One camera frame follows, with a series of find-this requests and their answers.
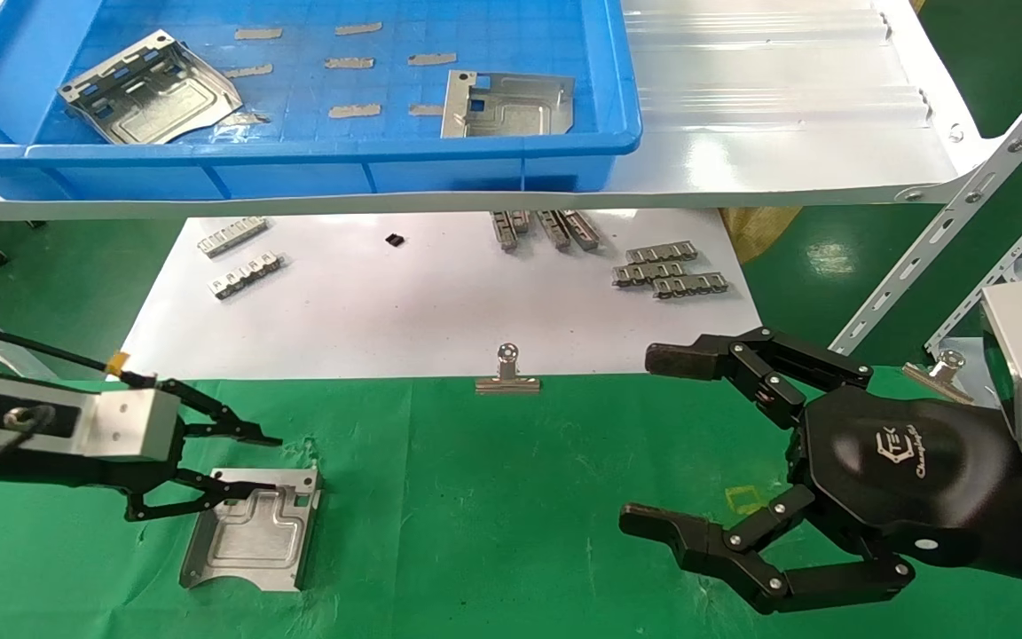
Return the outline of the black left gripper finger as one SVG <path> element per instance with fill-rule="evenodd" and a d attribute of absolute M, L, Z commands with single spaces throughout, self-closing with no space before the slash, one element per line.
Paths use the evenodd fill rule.
<path fill-rule="evenodd" d="M 129 522 L 147 522 L 153 519 L 168 517 L 185 517 L 185 515 L 208 512 L 218 504 L 235 499 L 246 499 L 256 491 L 272 491 L 276 486 L 272 483 L 256 483 L 250 481 L 223 481 L 218 477 L 202 476 L 194 470 L 178 470 L 170 482 L 187 486 L 199 491 L 199 496 L 193 501 L 178 504 L 162 504 L 150 506 L 145 504 L 145 495 L 127 494 L 125 519 Z"/>
<path fill-rule="evenodd" d="M 259 424 L 240 418 L 230 407 L 206 393 L 175 379 L 160 380 L 155 387 L 181 400 L 181 405 L 206 416 L 208 423 L 188 423 L 179 417 L 186 438 L 230 438 L 256 446 L 281 446 L 283 440 L 264 433 Z"/>

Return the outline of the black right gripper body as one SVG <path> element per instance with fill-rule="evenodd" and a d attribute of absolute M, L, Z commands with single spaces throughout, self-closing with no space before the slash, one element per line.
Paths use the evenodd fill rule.
<path fill-rule="evenodd" d="M 799 451 L 808 521 L 846 553 L 988 565 L 989 513 L 1013 466 L 997 410 L 841 387 L 806 406 Z"/>

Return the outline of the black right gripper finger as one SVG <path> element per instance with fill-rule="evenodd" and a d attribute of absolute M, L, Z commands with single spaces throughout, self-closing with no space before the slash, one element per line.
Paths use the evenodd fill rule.
<path fill-rule="evenodd" d="M 872 368 L 794 335 L 759 327 L 742 335 L 700 335 L 690 345 L 652 343 L 646 372 L 698 381 L 726 380 L 755 404 L 774 425 L 799 425 L 807 399 L 791 380 L 821 391 L 865 389 Z"/>
<path fill-rule="evenodd" d="M 903 558 L 860 541 L 860 561 L 779 570 L 763 550 L 810 517 L 816 496 L 792 486 L 763 509 L 726 529 L 704 517 L 625 504 L 621 533 L 664 543 L 679 569 L 726 583 L 759 614 L 798 613 L 891 600 L 913 581 Z"/>

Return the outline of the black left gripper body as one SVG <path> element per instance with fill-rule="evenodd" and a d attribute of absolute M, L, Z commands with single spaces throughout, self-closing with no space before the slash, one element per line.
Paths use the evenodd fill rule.
<path fill-rule="evenodd" d="M 179 417 L 80 417 L 69 436 L 41 426 L 32 436 L 32 476 L 69 488 L 148 494 L 176 476 L 185 437 Z"/>

